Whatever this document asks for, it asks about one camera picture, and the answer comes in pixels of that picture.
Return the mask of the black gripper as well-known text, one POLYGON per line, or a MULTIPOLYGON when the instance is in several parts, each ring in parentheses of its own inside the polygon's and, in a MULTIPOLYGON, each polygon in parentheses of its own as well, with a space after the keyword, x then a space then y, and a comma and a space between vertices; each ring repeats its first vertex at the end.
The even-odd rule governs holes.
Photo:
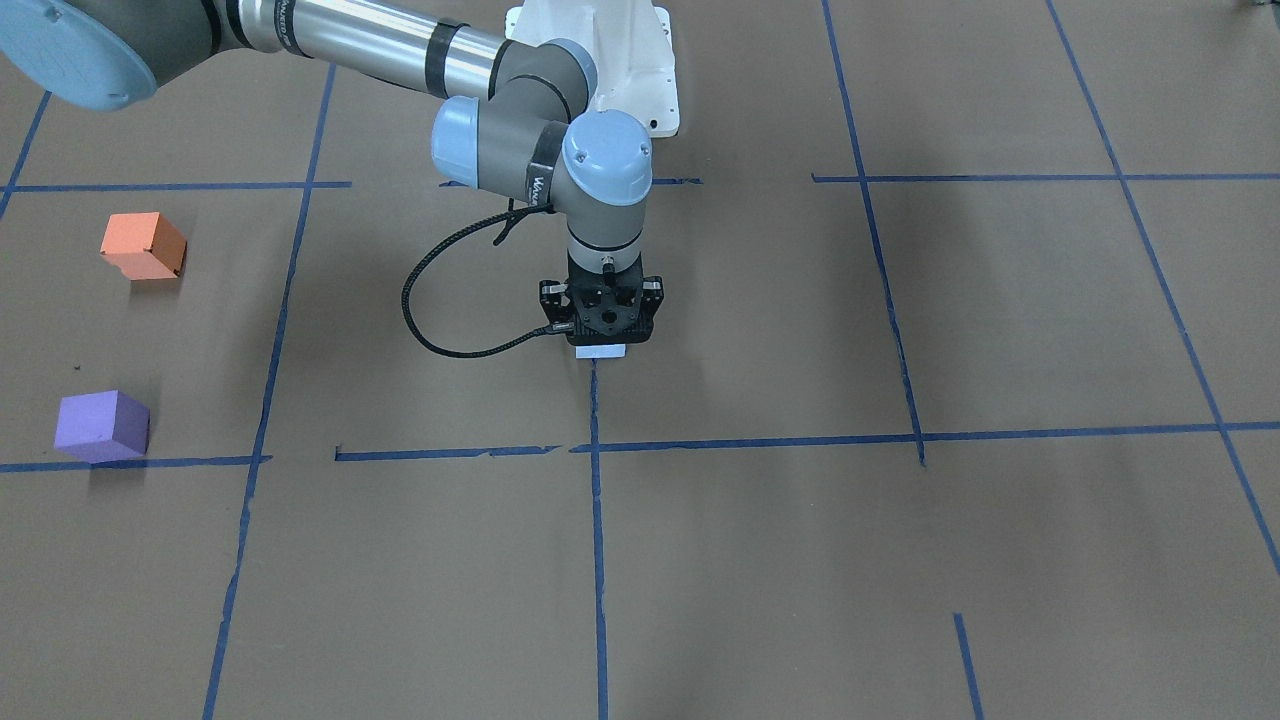
POLYGON ((539 284, 550 331, 568 336, 575 347, 649 341, 663 299, 663 279, 644 275, 640 265, 603 274, 571 265, 567 281, 539 284))

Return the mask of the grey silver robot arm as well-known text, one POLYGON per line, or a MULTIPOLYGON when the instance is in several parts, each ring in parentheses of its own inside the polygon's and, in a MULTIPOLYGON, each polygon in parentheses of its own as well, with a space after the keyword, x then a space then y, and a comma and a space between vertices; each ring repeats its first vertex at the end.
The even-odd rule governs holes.
POLYGON ((481 229, 508 233, 535 213, 564 215, 568 274, 544 281, 547 324, 576 347, 646 342, 664 297, 643 270, 653 186, 648 129, 594 111, 589 51, 570 38, 530 46, 380 1, 5 1, 3 53, 33 82, 79 108, 116 111, 232 49, 332 61, 442 100, 431 159, 447 178, 507 197, 509 208, 456 231, 408 274, 481 229))

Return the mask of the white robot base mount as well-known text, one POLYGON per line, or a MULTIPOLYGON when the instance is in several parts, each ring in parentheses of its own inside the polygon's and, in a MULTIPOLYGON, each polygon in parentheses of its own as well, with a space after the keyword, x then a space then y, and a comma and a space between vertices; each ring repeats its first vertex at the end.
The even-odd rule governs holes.
POLYGON ((589 109, 618 110, 653 138, 678 133, 681 113, 669 13, 652 1, 525 1, 506 12, 506 37, 570 38, 596 68, 589 109))

